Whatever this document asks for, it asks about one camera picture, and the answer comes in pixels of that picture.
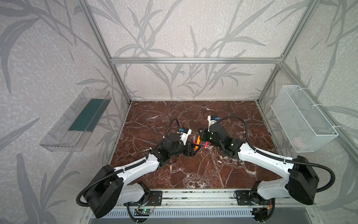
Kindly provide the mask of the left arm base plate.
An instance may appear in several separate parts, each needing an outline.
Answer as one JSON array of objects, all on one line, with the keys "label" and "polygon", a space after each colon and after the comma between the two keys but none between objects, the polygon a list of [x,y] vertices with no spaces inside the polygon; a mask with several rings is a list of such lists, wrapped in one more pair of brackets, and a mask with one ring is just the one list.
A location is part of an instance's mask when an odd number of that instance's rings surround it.
[{"label": "left arm base plate", "polygon": [[150,191],[145,192],[139,201],[134,202],[133,205],[149,205],[149,206],[160,206],[162,204],[163,191]]}]

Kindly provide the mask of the orange marker pen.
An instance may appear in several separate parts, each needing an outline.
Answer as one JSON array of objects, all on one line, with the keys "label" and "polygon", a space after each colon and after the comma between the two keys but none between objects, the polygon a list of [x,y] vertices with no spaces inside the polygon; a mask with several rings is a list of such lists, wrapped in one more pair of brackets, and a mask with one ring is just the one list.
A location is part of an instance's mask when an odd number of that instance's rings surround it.
[{"label": "orange marker pen", "polygon": [[198,149],[199,149],[199,146],[200,146],[200,136],[198,136],[198,139],[196,140],[194,150],[195,150],[195,151],[198,150]]}]

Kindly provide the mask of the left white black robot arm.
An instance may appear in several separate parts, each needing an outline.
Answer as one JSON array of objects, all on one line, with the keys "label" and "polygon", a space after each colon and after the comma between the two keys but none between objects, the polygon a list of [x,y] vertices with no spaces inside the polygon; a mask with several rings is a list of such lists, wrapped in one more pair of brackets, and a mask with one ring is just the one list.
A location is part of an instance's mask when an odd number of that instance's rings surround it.
[{"label": "left white black robot arm", "polygon": [[161,169],[174,156],[194,156],[200,147],[187,142],[187,138],[186,133],[172,133],[137,161],[116,168],[102,167],[79,192],[76,203],[89,207],[96,218],[102,218],[118,204],[148,201],[150,190],[142,183],[133,184],[133,181]]}]

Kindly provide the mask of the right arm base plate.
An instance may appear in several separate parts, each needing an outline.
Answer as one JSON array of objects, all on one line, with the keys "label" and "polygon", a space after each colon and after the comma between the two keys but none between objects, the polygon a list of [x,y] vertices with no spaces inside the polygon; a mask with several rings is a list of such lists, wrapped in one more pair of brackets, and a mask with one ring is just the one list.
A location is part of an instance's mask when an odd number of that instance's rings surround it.
[{"label": "right arm base plate", "polygon": [[270,200],[262,198],[257,192],[252,190],[236,190],[234,198],[237,200],[238,205],[247,206],[269,206]]}]

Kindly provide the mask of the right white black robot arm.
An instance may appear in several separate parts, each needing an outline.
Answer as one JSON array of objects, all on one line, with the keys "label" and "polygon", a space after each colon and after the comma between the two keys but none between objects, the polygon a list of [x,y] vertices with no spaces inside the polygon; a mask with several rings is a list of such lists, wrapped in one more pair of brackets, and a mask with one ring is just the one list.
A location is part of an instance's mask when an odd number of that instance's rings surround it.
[{"label": "right white black robot arm", "polygon": [[329,189],[336,180],[334,172],[320,164],[310,163],[305,157],[284,157],[255,148],[249,140],[231,138],[219,123],[199,130],[200,140],[209,142],[227,157],[250,162],[269,170],[280,179],[256,181],[249,198],[259,204],[274,198],[292,198],[312,205],[315,195]]}]

